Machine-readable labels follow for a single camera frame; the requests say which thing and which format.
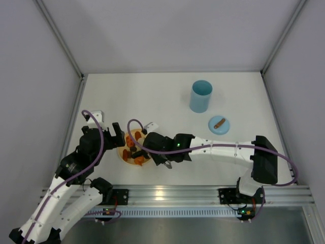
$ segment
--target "white wall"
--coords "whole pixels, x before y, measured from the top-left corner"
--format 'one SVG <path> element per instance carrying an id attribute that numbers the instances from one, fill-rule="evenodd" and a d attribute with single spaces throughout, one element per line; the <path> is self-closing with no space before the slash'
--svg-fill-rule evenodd
<path id="1" fill-rule="evenodd" d="M 0 243 L 12 243 L 59 160 L 78 77 L 32 0 L 0 7 Z"/>
<path id="2" fill-rule="evenodd" d="M 325 1 L 309 1 L 266 74 L 284 135 L 325 223 Z"/>
<path id="3" fill-rule="evenodd" d="M 299 0 L 44 0 L 85 73 L 259 71 Z"/>

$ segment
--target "cable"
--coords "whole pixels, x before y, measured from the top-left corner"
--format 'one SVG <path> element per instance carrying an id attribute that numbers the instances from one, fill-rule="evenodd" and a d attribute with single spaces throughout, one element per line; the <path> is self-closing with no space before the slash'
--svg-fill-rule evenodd
<path id="1" fill-rule="evenodd" d="M 61 184 L 59 184 L 56 188 L 53 189 L 53 191 L 51 192 L 51 194 L 53 195 L 60 187 L 62 187 L 63 185 L 65 185 L 66 183 L 74 180 L 75 178 L 77 178 L 78 176 L 84 174 L 86 171 L 88 171 L 89 169 L 91 169 L 92 167 L 95 166 L 95 164 L 98 162 L 98 160 L 101 158 L 102 156 L 102 153 L 103 153 L 103 150 L 104 150 L 104 135 L 103 135 L 103 131 L 102 131 L 102 128 L 100 126 L 100 124 L 98 123 L 97 119 L 91 114 L 91 112 L 89 112 L 88 110 L 82 110 L 81 111 L 81 114 L 83 116 L 85 116 L 85 114 L 88 114 L 92 119 L 93 121 L 95 122 L 97 128 L 98 128 L 98 131 L 99 131 L 99 134 L 100 134 L 100 137 L 101 137 L 101 148 L 98 152 L 98 155 L 97 157 L 95 158 L 95 160 L 87 167 L 85 168 L 84 170 L 80 171 L 79 173 L 71 176 L 70 178 L 68 178 L 67 180 L 65 180 L 64 182 L 62 182 Z M 37 221 L 41 215 L 41 213 L 43 212 L 46 204 L 48 203 L 48 201 L 50 200 L 51 196 L 48 196 L 45 201 L 43 202 L 39 212 L 37 213 L 37 215 L 35 216 L 35 221 Z M 26 236 L 24 237 L 24 240 L 22 241 L 22 244 L 25 244 L 25 242 L 27 241 L 31 231 L 33 230 L 35 226 L 35 222 L 32 223 L 32 225 L 30 226 L 30 228 L 28 229 L 27 233 L 26 233 Z"/>
<path id="2" fill-rule="evenodd" d="M 105 212 L 115 212 L 115 213 L 118 213 L 118 216 L 116 218 L 113 218 L 110 221 L 107 221 L 106 224 L 112 224 L 112 223 L 118 221 L 119 218 L 122 216 L 122 212 L 119 211 L 119 210 L 107 210 L 107 211 L 89 212 L 89 213 L 86 213 L 85 216 L 103 214 Z"/>
<path id="3" fill-rule="evenodd" d="M 131 130 L 130 130 L 130 124 L 131 122 L 137 122 L 141 129 L 143 130 L 143 125 L 141 124 L 141 122 L 135 118 L 131 119 L 128 123 L 127 123 L 127 132 L 128 132 L 128 135 L 130 136 L 131 140 L 134 142 L 135 145 L 137 145 L 139 148 L 141 148 L 142 150 L 144 151 L 147 151 L 148 153 L 151 153 L 151 154 L 158 154 L 158 155 L 169 155 L 169 154 L 180 154 L 180 153 L 186 153 L 188 151 L 192 151 L 192 150 L 198 150 L 198 149 L 202 149 L 202 148 L 208 148 L 208 147 L 211 147 L 211 145 L 203 145 L 203 146 L 196 146 L 196 147 L 190 147 L 190 148 L 186 148 L 186 149 L 181 149 L 181 150 L 174 150 L 174 151 L 156 151 L 156 150 L 151 150 L 151 149 L 148 149 L 148 148 L 145 148 L 143 145 L 141 145 L 140 143 L 138 143 L 136 141 L 136 139 L 132 136 L 131 134 Z M 239 145 L 236 145 L 236 144 L 213 144 L 212 145 L 213 147 L 242 147 L 242 148 L 252 148 L 252 149 L 257 149 L 257 150 L 261 150 L 261 151 L 266 151 L 267 153 L 271 153 L 271 154 L 274 154 L 280 158 L 283 158 L 284 160 L 286 160 L 291 166 L 292 166 L 292 169 L 295 173 L 295 177 L 288 183 L 285 183 L 285 184 L 275 184 L 274 186 L 277 186 L 277 187 L 286 187 L 286 186 L 289 186 L 293 183 L 295 183 L 298 179 L 298 176 L 299 176 L 299 172 L 298 172 L 298 168 L 296 167 L 295 163 L 289 159 L 288 157 L 286 157 L 285 155 L 282 155 L 276 151 L 272 151 L 270 149 L 267 149 L 267 148 L 264 148 L 264 147 L 260 147 L 260 146 L 255 146 L 255 145 L 242 145 L 242 144 L 239 144 Z"/>
<path id="4" fill-rule="evenodd" d="M 90 180 L 90 182 L 92 183 L 92 180 L 91 179 L 89 179 L 89 178 L 85 179 L 85 181 L 82 184 L 82 190 L 83 190 L 83 192 L 85 192 L 84 186 L 85 186 L 86 180 Z"/>
<path id="5" fill-rule="evenodd" d="M 254 216 L 254 218 L 252 220 L 255 220 L 261 214 L 262 208 L 263 208 L 264 203 L 265 203 L 265 191 L 264 191 L 264 187 L 262 186 L 261 188 L 262 188 L 262 192 L 263 192 L 262 204 L 259 207 L 258 212 L 255 214 L 255 216 Z"/>
<path id="6" fill-rule="evenodd" d="M 231 207 L 228 203 L 227 203 L 227 205 L 228 205 L 228 207 L 230 207 L 230 208 L 231 208 L 232 210 L 234 210 L 234 211 L 243 210 L 244 208 L 247 207 L 247 204 L 245 204 L 245 206 L 243 206 L 243 207 L 238 207 L 237 209 L 235 209 L 235 208 Z"/>

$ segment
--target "blue cup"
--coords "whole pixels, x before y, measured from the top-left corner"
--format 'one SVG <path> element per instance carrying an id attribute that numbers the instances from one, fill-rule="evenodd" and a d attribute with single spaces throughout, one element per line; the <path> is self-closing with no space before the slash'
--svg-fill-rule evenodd
<path id="1" fill-rule="evenodd" d="M 212 85 L 206 80 L 198 80 L 193 83 L 189 107 L 195 113 L 203 113 L 209 107 L 212 94 Z"/>

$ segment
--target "blue lid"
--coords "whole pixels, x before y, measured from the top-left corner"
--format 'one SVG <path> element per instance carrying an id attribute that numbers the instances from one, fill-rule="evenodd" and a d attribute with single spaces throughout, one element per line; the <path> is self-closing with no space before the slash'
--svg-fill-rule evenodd
<path id="1" fill-rule="evenodd" d="M 217 129 L 214 128 L 214 126 L 220 122 L 220 120 L 222 119 L 225 119 L 225 122 Z M 227 133 L 230 129 L 230 123 L 229 123 L 229 120 L 226 119 L 225 117 L 223 116 L 214 116 L 210 119 L 209 121 L 209 129 L 210 131 L 213 133 L 213 134 L 216 134 L 216 135 L 224 135 L 225 133 Z"/>

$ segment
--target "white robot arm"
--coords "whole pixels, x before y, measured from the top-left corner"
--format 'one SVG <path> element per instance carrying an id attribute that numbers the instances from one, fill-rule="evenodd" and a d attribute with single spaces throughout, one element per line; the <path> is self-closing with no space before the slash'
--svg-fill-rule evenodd
<path id="1" fill-rule="evenodd" d="M 101 111 L 86 112 L 91 116 L 85 116 L 87 126 L 82 128 L 84 135 L 79 145 L 61 160 L 48 192 L 29 220 L 21 228 L 11 231 L 9 238 L 15 243 L 60 243 L 89 210 L 111 198 L 113 186 L 97 178 L 83 196 L 62 211 L 72 194 L 93 173 L 94 166 L 100 163 L 104 152 L 125 145 L 124 132 L 118 123 L 113 123 L 116 136 L 111 136 L 109 129 L 105 130 L 104 114 Z"/>
<path id="2" fill-rule="evenodd" d="M 125 145 L 124 132 L 118 123 L 113 123 L 116 136 L 111 136 L 108 128 L 103 134 L 99 133 L 99 129 L 104 128 L 104 114 L 101 111 L 93 112 L 90 117 L 85 118 L 88 126 L 82 128 L 84 135 L 80 138 L 79 146 L 62 159 L 49 191 L 30 219 L 21 228 L 14 229 L 10 233 L 9 237 L 15 243 L 59 244 L 89 210 L 111 198 L 113 186 L 106 180 L 98 178 L 93 180 L 78 200 L 62 211 L 71 195 L 93 173 L 93 167 L 85 169 L 95 162 L 94 158 L 100 156 L 98 162 L 94 163 L 96 166 L 106 150 Z M 206 159 L 244 166 L 247 170 L 238 179 L 236 191 L 249 197 L 254 196 L 262 185 L 277 183 L 277 156 L 252 148 L 252 145 L 255 145 L 276 151 L 263 136 L 256 136 L 253 142 L 236 143 L 235 147 L 227 147 L 228 143 L 202 139 L 190 134 L 177 134 L 171 139 L 154 132 L 156 128 L 155 123 L 149 124 L 143 130 L 147 136 L 141 141 L 141 145 L 134 141 L 147 150 L 143 149 L 132 154 L 133 158 L 152 157 L 156 165 L 164 164 L 168 168 L 172 168 L 173 161 L 179 163 Z M 104 149 L 99 155 L 102 136 Z"/>

